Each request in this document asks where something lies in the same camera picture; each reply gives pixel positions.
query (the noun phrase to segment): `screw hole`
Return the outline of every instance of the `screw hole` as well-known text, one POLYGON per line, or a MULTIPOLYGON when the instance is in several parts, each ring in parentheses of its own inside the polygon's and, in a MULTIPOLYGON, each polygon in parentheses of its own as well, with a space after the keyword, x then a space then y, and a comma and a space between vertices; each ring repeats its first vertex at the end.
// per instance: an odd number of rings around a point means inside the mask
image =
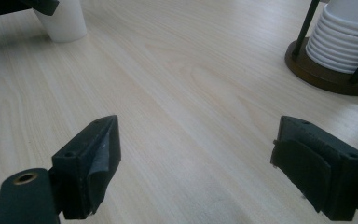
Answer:
POLYGON ((354 153, 349 153, 348 154, 350 157, 352 157, 352 158, 358 158, 358 155, 357 154, 354 154, 354 153))
POLYGON ((37 173, 27 173, 17 177, 13 181, 13 183, 15 185, 23 185, 35 180, 36 178, 37 178, 37 173))
POLYGON ((64 156, 64 157, 73 157, 73 156, 75 156, 75 153, 73 153, 73 152, 67 152, 67 153, 65 153, 63 156, 64 156))

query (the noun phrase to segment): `dark wooden base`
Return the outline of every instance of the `dark wooden base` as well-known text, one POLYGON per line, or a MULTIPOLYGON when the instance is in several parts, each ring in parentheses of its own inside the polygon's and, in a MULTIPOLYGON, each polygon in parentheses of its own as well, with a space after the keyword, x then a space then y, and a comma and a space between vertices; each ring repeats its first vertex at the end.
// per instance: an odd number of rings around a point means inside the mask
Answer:
POLYGON ((305 38, 297 56, 292 55, 296 41, 289 45, 284 57, 287 67, 312 86, 339 94, 358 96, 358 83, 349 82, 351 74, 336 72, 315 63, 305 51, 307 43, 308 38, 305 38))

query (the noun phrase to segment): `wood grain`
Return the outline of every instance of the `wood grain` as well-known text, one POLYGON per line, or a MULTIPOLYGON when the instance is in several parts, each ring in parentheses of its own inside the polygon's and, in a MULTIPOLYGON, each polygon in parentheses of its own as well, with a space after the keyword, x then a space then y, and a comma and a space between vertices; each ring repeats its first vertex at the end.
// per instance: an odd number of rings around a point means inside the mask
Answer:
POLYGON ((330 223, 269 163, 281 115, 358 148, 358 97, 284 64, 309 3, 85 0, 88 35, 67 44, 32 10, 1 16, 0 184, 117 114, 123 158, 103 205, 62 223, 330 223))

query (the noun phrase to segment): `light wood grain surface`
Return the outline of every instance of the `light wood grain surface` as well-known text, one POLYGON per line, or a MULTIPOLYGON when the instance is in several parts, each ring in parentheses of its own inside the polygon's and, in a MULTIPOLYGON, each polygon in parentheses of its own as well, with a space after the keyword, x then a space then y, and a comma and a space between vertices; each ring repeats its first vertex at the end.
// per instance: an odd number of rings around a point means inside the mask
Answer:
POLYGON ((51 167, 87 124, 117 114, 122 162, 104 203, 62 223, 331 223, 269 163, 281 115, 358 148, 358 97, 284 64, 309 5, 84 0, 88 35, 67 44, 32 10, 1 16, 0 184, 51 167))

